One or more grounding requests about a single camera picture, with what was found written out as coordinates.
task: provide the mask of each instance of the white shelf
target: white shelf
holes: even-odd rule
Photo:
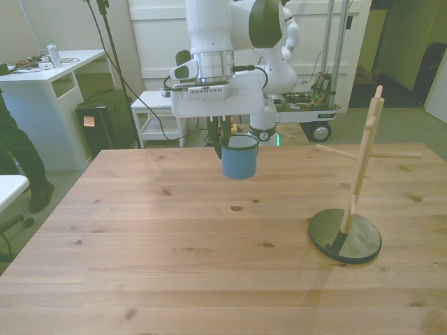
[[[144,91],[140,99],[143,100],[160,118],[165,134],[175,139],[186,135],[186,119],[176,119],[170,108],[170,98],[163,97],[160,91]],[[166,140],[161,131],[159,120],[150,110],[137,100],[132,104],[132,114],[137,127],[141,147],[145,141]],[[147,120],[141,125],[139,114],[146,114]],[[184,138],[179,139],[180,147],[184,146]]]

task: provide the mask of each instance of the black caster wheel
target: black caster wheel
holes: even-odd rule
[[[311,142],[325,142],[332,134],[332,129],[328,122],[312,122],[305,133]]]

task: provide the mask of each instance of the blue mug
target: blue mug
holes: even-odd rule
[[[221,144],[222,172],[231,179],[247,179],[256,173],[259,139],[252,135],[236,134],[228,145]]]

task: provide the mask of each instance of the black shoe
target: black shoe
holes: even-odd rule
[[[39,188],[31,189],[31,202],[29,203],[29,211],[31,213],[37,213],[41,211],[51,201],[51,195],[53,194],[54,186],[47,182]]]

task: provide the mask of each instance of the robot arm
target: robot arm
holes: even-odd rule
[[[177,118],[208,117],[210,138],[220,157],[214,136],[217,117],[221,117],[223,130],[228,130],[230,118],[226,116],[230,114],[259,114],[275,125],[275,109],[264,94],[285,93],[295,87],[296,73],[288,61],[298,42],[298,25],[283,7],[288,0],[185,1],[191,53],[177,60],[170,72],[172,79],[180,80],[172,87],[173,114]],[[261,67],[268,82],[261,72],[235,74],[234,50],[246,49],[267,60]]]
[[[279,0],[186,0],[191,59],[170,77],[182,80],[171,94],[176,117],[258,114],[264,108],[263,76],[235,76],[234,50],[274,47],[282,38]]]
[[[291,60],[292,51],[298,44],[300,29],[295,19],[293,18],[292,12],[287,8],[284,9],[284,17],[286,18],[286,31],[288,37],[286,40],[286,44],[282,47],[282,54],[284,56],[284,59],[289,62]]]

